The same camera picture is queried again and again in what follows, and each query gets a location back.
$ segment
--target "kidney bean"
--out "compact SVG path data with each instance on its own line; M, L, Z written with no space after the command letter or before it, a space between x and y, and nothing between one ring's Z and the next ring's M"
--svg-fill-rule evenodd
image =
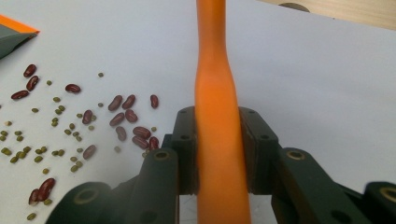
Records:
M157 148L159 148L159 144L160 144L160 141L158 141L158 138L152 136L148 140L148 149L149 150L157 149Z
M122 104L122 109L129 109L134 104L136 97L132 94L126 98L125 102Z
M153 107L154 109L158 107L158 104L160 103L158 101L158 97L156 95L151 95L149 97L150 101L151 101L151 107Z
M43 202L44 200L48 199L53 186L55 186L54 178L49 178L46 181L44 181L43 184L41 184L40 188L38 189L37 200L39 202Z
M23 76L31 77L35 73L36 69L37 69L37 67L35 67L34 64L30 64L29 66L27 66L26 70L24 71Z
M26 84L26 89L28 91L32 91L35 89L35 85L37 85L38 80L40 80L40 78L38 78L38 76L33 76L29 79L29 81Z
M125 110L125 118L131 123L137 122L137 115L132 109Z
M86 110L84 112L84 116L82 117L82 123L83 124L90 124L92 121L92 111L91 110Z
M139 136L134 136L132 138L132 142L137 144L142 149L146 149L149 147L148 141L146 141L144 138L139 137Z
M111 121L110 126L116 126L124 120L125 116L122 112L118 113Z
M87 149L85 149L85 151L82 153L82 158L84 158L84 160L88 160L90 157L93 156L93 154L96 151L96 146L95 145L90 145L89 147L87 147Z
M148 139L151 136L151 131L147 128L137 126L133 129L134 135Z
M11 95L11 99L19 100L29 95L29 91L18 91Z
M69 84L64 88L66 91L71 91L73 93L81 92L81 88L76 84Z
M126 132L125 129L121 126L116 128L116 133L121 142L125 141L126 139Z
M114 100L108 106L108 110L114 111L114 110L118 109L120 107L121 103L122 103L122 96L117 95L116 97L114 97Z
M34 189L29 197L30 205L36 205L38 203L37 195L38 195L38 189Z

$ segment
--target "black plastic part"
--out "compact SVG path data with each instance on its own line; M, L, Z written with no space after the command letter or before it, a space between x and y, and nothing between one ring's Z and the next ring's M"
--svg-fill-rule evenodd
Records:
M396 185L389 182L372 182L362 196L367 212L375 223L396 223Z
M177 113L171 148L179 157L179 193L197 194L199 188L196 165L196 132L194 107L186 107Z
M299 223L371 223L309 153L297 148L279 150L274 166L276 182L283 185L274 195L290 198Z
M271 161L281 149L276 134L254 110L239 107L247 167L248 192L271 194Z
M178 157L170 148L145 158L123 224L178 223Z
M49 216L47 224L108 223L105 209L110 201L110 187L104 183L88 182L71 189Z

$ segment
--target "red kidney bean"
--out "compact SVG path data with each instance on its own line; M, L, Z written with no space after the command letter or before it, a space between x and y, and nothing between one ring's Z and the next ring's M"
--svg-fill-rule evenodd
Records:
M139 136L134 136L132 138L132 142L137 144L142 149L146 149L149 147L148 141L146 141L144 138L139 137Z
M19 100L29 95L29 91L18 91L11 95L11 99Z
M131 123L137 122L137 115L132 109L125 110L125 118Z
M30 64L27 66L26 70L23 73L24 77L31 77L35 73L36 67L34 64Z
M28 91L32 91L35 89L35 85L37 85L38 80L40 80L40 78L38 78L38 76L33 76L29 79L29 81L26 84L26 89Z
M30 194L30 197L29 197L29 204L30 205L36 205L38 203L37 196L38 196L38 189L34 189L32 191L32 193Z
M44 200L48 199L54 185L55 185L54 178L49 178L46 181L44 181L43 184L41 184L40 188L38 189L37 200L39 202L43 202Z
M149 129L140 126L135 127L132 132L134 133L134 135L137 135L144 139L148 139L151 136L151 131Z
M84 158L84 160L89 159L90 157L93 156L93 154L96 151L96 146L95 145L90 145L89 147L87 147L87 149L85 149L85 151L82 153L82 158Z
M151 95L149 97L150 101L151 101L151 107L153 107L154 109L158 107L158 104L160 103L158 101L158 97L156 95Z
M125 129L121 126L116 128L116 133L121 142L125 141L126 139L126 132Z
M116 97L114 97L114 100L108 106L108 110L114 111L114 110L118 109L120 107L121 103L122 103L122 96L117 95Z
M110 121L110 126L116 126L119 125L123 120L125 116L122 112L118 113L114 118Z
M159 148L159 144L160 141L158 141L158 138L156 137L150 137L150 139L148 140L148 149L152 150L152 149L157 149Z
M129 109L134 104L136 97L132 94L126 98L125 102L122 104L122 109Z
M73 93L81 92L81 88L76 84L69 84L64 88L66 91L71 91Z
M82 123L83 124L90 124L92 115L93 115L93 113L92 113L91 110L86 110L84 112L84 116L82 117Z

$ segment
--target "orange object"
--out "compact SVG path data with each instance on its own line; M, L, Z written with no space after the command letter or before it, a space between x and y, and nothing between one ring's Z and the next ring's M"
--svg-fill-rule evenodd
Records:
M195 117L198 222L250 223L236 91L225 44L225 0L197 0Z
M35 33L35 34L39 33L37 29L25 25L21 22L14 21L11 18L8 18L3 15L0 15L0 24L19 33Z

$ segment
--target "white surface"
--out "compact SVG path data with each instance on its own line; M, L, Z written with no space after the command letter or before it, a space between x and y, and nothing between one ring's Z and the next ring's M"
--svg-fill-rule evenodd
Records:
M335 21L256 1L228 1L227 44L241 106L261 113L283 147L311 153L336 181L362 192L369 181L396 182L396 33ZM74 186L105 181L111 187L137 175L142 151L120 144L108 126L115 113L106 106L116 94L137 96L138 125L171 133L179 109L193 105L197 61L195 1L6 1L1 13L41 30L40 35L0 60L0 130L10 133L0 148L14 154L24 146L47 146L35 164L33 151L9 163L0 155L2 223L23 223L37 212L44 223L54 205ZM25 67L35 63L40 83L18 102L9 97L25 88ZM104 72L99 78L97 73ZM45 82L52 80L52 86ZM64 91L68 83L83 89ZM149 96L160 96L160 107ZM53 129L59 96L66 111ZM99 102L105 103L98 108ZM40 112L33 114L32 107ZM83 142L65 136L77 112L93 109L98 120L89 132L78 124ZM12 120L11 127L4 121ZM129 134L134 125L123 123ZM14 131L25 139L15 141ZM98 146L97 154L72 174L77 147ZM121 154L113 151L123 148ZM65 148L63 158L50 152ZM50 167L49 175L41 170ZM54 204L27 204L30 192L48 177L57 179ZM253 223L275 223L267 196L251 196ZM195 223L195 197L183 196L181 223Z

